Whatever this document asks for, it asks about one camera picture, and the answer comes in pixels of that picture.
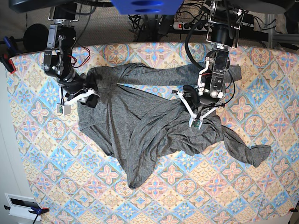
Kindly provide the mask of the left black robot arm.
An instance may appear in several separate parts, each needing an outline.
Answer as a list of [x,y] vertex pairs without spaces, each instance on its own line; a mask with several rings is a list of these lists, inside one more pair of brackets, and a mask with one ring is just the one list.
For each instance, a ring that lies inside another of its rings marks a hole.
[[[197,86],[184,85],[182,91],[173,91],[190,114],[189,126],[201,127],[205,117],[219,107],[224,107],[226,97],[225,74],[230,66],[229,50],[238,46],[239,31],[244,11],[229,5],[226,0],[213,0],[205,20],[200,19],[190,25],[185,40],[188,58],[200,69]],[[205,65],[200,66],[189,49],[189,40],[197,28],[207,25],[206,41],[213,46],[205,57]]]

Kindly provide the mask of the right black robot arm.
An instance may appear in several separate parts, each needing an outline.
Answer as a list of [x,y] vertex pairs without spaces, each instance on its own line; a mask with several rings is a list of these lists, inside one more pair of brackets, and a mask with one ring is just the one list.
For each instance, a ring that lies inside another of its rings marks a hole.
[[46,75],[54,77],[59,85],[57,112],[71,113],[71,105],[80,104],[94,108],[98,102],[98,87],[93,75],[78,74],[72,49],[77,41],[73,22],[79,20],[76,3],[64,3],[52,7],[49,20],[54,23],[49,28],[47,46],[44,51],[42,68]]

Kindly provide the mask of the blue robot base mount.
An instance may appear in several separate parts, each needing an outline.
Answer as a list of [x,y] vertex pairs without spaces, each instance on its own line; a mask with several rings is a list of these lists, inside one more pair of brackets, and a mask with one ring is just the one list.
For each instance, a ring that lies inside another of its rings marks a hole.
[[111,0],[120,14],[175,15],[183,0]]

